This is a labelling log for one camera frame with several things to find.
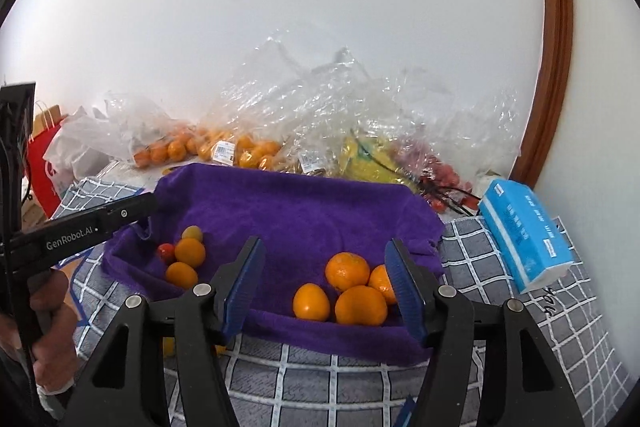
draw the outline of white label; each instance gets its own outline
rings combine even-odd
[[[300,160],[300,168],[302,168],[304,174],[324,169],[324,162],[321,158],[318,158],[315,153],[308,156],[307,153],[301,152],[298,154],[298,159]]]
[[[554,250],[554,246],[551,244],[551,239],[543,239],[542,242],[545,244],[546,251],[548,251],[549,256],[555,257],[556,250]]]
[[[233,166],[234,153],[236,152],[236,146],[231,142],[219,141],[216,146],[213,147],[211,153],[211,160],[214,162],[222,163],[224,165]]]

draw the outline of tissue package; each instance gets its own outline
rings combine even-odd
[[[480,212],[520,293],[550,285],[572,265],[573,255],[556,224],[526,185],[494,180]]]

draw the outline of silver screw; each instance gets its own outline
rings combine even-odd
[[[509,299],[507,301],[507,308],[512,312],[519,313],[524,309],[524,304],[522,304],[522,302],[518,301],[517,299]]]
[[[438,293],[440,295],[442,295],[443,297],[455,297],[457,290],[455,288],[453,288],[453,286],[449,286],[448,284],[443,284],[442,286],[440,286],[440,288],[438,288]]]
[[[142,297],[140,295],[131,295],[127,297],[127,300],[124,301],[124,303],[127,308],[135,308],[142,304]]]
[[[201,282],[200,284],[196,284],[193,287],[193,293],[195,293],[198,297],[207,295],[210,291],[211,291],[211,286],[209,286],[206,282]]]

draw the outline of purple cloth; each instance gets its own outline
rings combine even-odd
[[[172,298],[182,290],[164,280],[157,245],[175,244],[182,230],[198,225],[207,251],[198,275],[209,281],[257,235],[267,257],[245,333],[394,365],[428,358],[429,351],[402,325],[398,307],[379,328],[302,321],[291,308],[293,295],[307,282],[322,286],[334,303],[337,295],[324,278],[327,261],[351,251],[373,268],[384,263],[385,245],[393,237],[404,242],[417,264],[437,277],[443,274],[435,248],[443,223],[407,187],[192,164],[163,177],[156,197],[149,241],[135,227],[125,227],[106,244],[102,268],[115,280],[151,300]]]

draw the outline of red bag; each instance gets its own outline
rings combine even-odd
[[[44,213],[47,214],[47,217],[51,217],[56,211],[60,204],[60,197],[52,182],[56,172],[53,170],[51,163],[43,159],[43,156],[59,129],[60,122],[42,131],[35,138],[30,139],[27,145],[27,159],[29,161],[29,168],[26,170],[27,175],[31,179],[33,193],[36,195],[38,203]]]

